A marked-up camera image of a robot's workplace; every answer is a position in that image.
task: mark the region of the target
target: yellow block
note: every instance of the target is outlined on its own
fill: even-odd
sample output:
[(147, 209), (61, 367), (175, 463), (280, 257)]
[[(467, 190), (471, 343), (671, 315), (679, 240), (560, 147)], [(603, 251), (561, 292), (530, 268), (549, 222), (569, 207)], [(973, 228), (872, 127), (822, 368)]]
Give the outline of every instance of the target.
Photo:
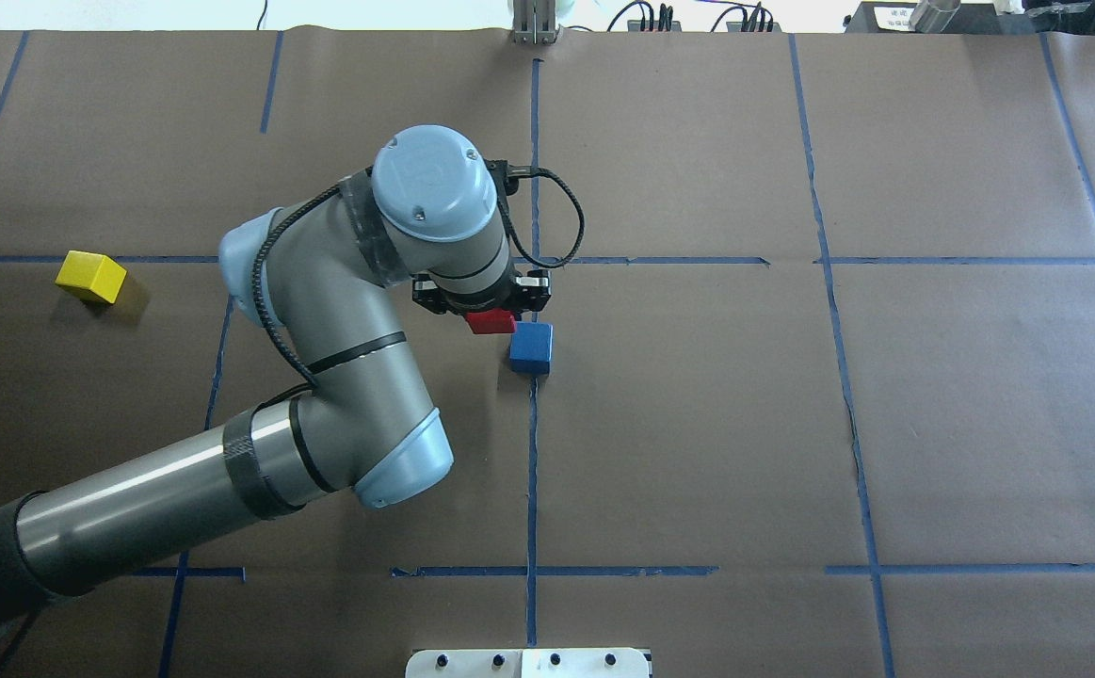
[(54, 284), (83, 301), (116, 301), (124, 285), (125, 269), (107, 254), (70, 250)]

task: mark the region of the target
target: light blue joint cap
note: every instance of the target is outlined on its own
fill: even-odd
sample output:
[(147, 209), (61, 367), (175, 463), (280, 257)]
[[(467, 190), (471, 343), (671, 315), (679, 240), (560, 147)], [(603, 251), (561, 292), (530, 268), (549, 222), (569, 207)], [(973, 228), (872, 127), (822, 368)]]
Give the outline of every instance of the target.
[(384, 507), (424, 493), (451, 471), (451, 443), (439, 420), (439, 407), (426, 415), (380, 463), (355, 482), (362, 506)]
[[(233, 297), (233, 304), (245, 313), (254, 325), (262, 326), (263, 320), (258, 318), (258, 309), (254, 308), (254, 295), (251, 294), (250, 271), (254, 267), (254, 257), (258, 256), (258, 249), (266, 240), (266, 233), (272, 228), (272, 219), (279, 207), (252, 218), (220, 239), (220, 248), (217, 249), (217, 261), (220, 263), (220, 277), (226, 280), (229, 288), (229, 296)], [(272, 306), (272, 291), (266, 286), (266, 265), (263, 264), (263, 301), (266, 310), (272, 314), (276, 325), (284, 326), (279, 317), (275, 314), (275, 306)]]
[(480, 151), (436, 124), (405, 129), (380, 149), (371, 191), (384, 218), (430, 243), (471, 238), (496, 210), (496, 187)]

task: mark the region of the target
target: blue block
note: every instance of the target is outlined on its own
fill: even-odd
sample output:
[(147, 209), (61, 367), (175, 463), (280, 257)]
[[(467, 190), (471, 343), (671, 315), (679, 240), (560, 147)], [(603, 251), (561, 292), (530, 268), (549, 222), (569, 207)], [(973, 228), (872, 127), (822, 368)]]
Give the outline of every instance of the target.
[(514, 372), (551, 372), (551, 323), (514, 323), (514, 338), (509, 340), (509, 366)]

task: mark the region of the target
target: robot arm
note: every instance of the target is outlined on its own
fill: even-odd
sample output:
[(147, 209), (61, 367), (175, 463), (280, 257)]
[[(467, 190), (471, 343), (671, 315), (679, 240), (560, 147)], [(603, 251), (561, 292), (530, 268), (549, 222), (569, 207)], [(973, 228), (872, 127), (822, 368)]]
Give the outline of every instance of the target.
[(460, 134), (415, 127), (314, 200), (230, 231), (230, 295), (254, 322), (287, 325), (309, 389), (0, 507), (0, 635), (20, 614), (333, 491), (383, 507), (442, 480), (451, 447), (384, 288), (420, 274), (414, 299), (435, 312), (541, 309), (550, 278), (514, 271), (503, 226), (516, 177)]

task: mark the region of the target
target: red block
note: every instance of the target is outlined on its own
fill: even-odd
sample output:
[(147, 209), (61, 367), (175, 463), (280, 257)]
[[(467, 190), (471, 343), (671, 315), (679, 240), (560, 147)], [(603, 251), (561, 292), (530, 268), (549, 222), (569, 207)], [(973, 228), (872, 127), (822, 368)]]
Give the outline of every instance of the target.
[(473, 334), (514, 334), (514, 312), (493, 309), (491, 312), (464, 313)]

